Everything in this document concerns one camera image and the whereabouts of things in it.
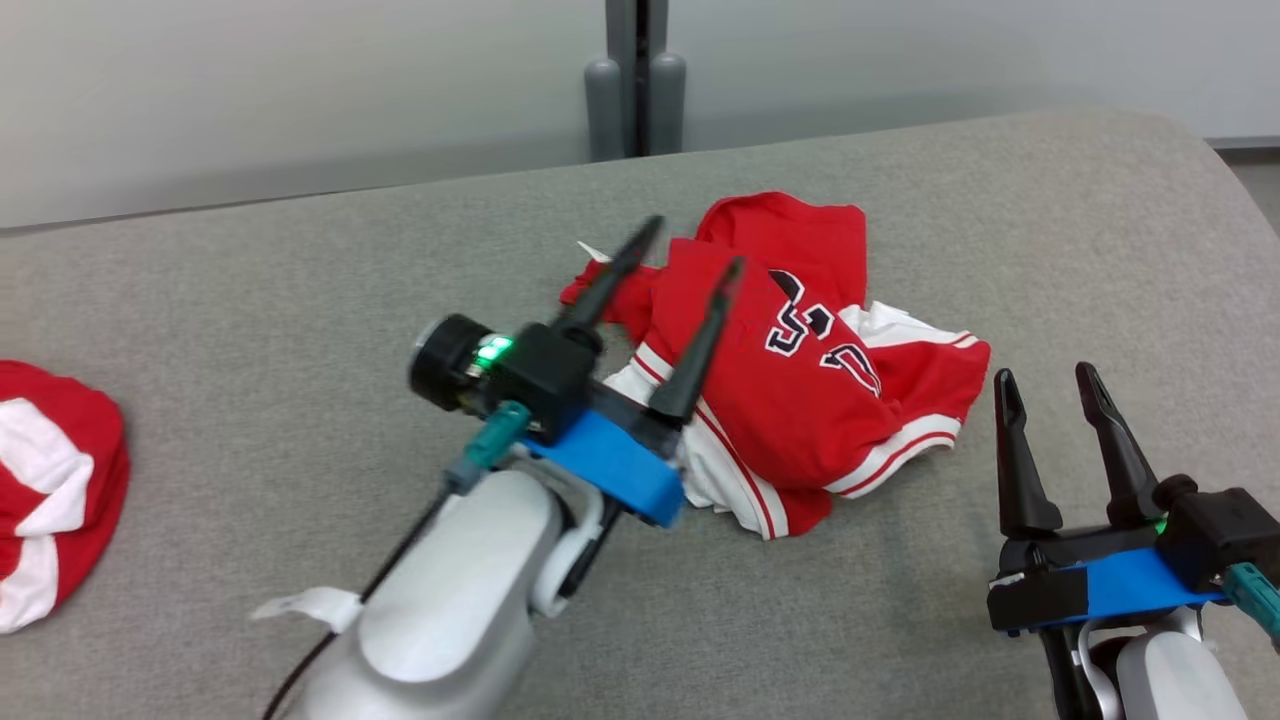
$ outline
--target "black cable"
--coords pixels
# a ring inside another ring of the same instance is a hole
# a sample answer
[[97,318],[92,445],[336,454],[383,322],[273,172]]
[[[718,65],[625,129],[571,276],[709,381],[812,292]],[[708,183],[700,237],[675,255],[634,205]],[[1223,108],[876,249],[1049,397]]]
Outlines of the black cable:
[[[396,550],[393,550],[387,560],[383,561],[383,565],[378,569],[378,574],[374,575],[374,579],[365,585],[365,589],[360,593],[361,605],[369,602],[369,598],[372,597],[378,585],[383,584],[383,580],[385,580],[387,575],[390,574],[392,568],[401,561],[401,557],[408,552],[408,548],[413,547],[413,541],[422,534],[422,530],[425,530],[431,523],[431,519],[440,512],[440,509],[444,507],[444,501],[447,501],[451,495],[453,495],[453,486],[445,483],[445,486],[440,488],[440,492],[436,493],[435,500],[431,501],[431,505],[426,506],[426,510],[424,510],[422,515],[420,515],[417,521],[413,523],[413,527],[410,528],[408,533],[406,533],[403,538],[401,538]],[[275,691],[275,694],[271,696],[271,702],[268,703],[266,711],[262,712],[262,720],[271,720],[275,717],[275,712],[280,708],[280,705],[284,703],[284,698],[288,697],[289,691],[293,689],[294,684],[297,684],[298,678],[306,673],[307,667],[311,666],[315,659],[319,657],[320,653],[324,652],[324,650],[329,647],[329,643],[332,643],[337,637],[338,635],[335,633],[328,633],[325,637],[320,638],[320,642],[311,648],[311,652],[308,652],[306,657],[293,666],[293,670],[289,671],[289,675],[284,678],[284,682],[280,683],[280,687]]]

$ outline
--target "red jacket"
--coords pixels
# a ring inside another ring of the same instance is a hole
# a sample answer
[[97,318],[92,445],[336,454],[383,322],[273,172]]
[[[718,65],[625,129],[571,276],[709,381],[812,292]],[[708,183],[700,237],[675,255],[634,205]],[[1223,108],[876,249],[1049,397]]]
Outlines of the red jacket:
[[[685,433],[686,496],[765,539],[806,532],[831,495],[858,497],[908,459],[950,447],[982,391],[989,347],[881,304],[865,307],[865,218],[778,192],[717,202],[667,266],[645,268],[607,319],[639,343],[608,383],[644,401],[703,319],[733,256],[748,263]],[[593,261],[562,301],[572,302]]]

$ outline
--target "green led light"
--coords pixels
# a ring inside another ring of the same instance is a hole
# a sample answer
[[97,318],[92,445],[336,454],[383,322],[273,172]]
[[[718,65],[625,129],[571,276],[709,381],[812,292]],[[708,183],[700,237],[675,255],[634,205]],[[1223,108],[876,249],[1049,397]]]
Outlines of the green led light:
[[488,370],[489,366],[493,365],[493,361],[497,360],[499,355],[506,352],[511,345],[512,340],[509,337],[494,336],[489,338],[489,341],[481,345],[480,350],[476,351],[476,365]]

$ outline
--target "gray tablecloth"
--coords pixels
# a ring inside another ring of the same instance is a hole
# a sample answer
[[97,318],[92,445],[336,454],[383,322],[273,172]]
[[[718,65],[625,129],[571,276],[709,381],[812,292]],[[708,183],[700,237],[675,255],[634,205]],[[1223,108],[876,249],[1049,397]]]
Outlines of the gray tablecloth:
[[[1280,241],[1174,124],[1047,113],[0,236],[0,354],[116,398],[133,478],[91,579],[0,637],[5,717],[247,717],[320,634],[266,598],[361,585],[476,424],[412,396],[417,332],[547,316],[648,213],[691,233],[783,190],[868,217],[870,299],[993,346],[1069,525],[1107,497],[1071,375],[1101,369],[1161,475],[1280,511]],[[609,356],[616,366],[625,350]],[[954,451],[812,533],[627,520],[506,717],[1050,717],[1039,644],[991,630],[1001,537],[989,391]],[[1280,661],[1208,637],[1253,717]]]

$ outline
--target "garment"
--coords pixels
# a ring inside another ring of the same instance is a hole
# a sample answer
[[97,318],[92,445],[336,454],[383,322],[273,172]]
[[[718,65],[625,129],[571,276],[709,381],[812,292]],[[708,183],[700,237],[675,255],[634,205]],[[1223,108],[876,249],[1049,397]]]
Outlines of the garment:
[[0,360],[0,633],[49,612],[111,539],[129,477],[105,393]]
[[[906,460],[950,447],[982,391],[989,347],[865,305],[865,218],[771,192],[717,202],[666,268],[645,268],[607,320],[637,343],[607,383],[644,402],[703,319],[735,256],[746,264],[698,414],[685,495],[765,539],[808,532],[831,496],[870,492]],[[572,302],[602,269],[564,290]]]

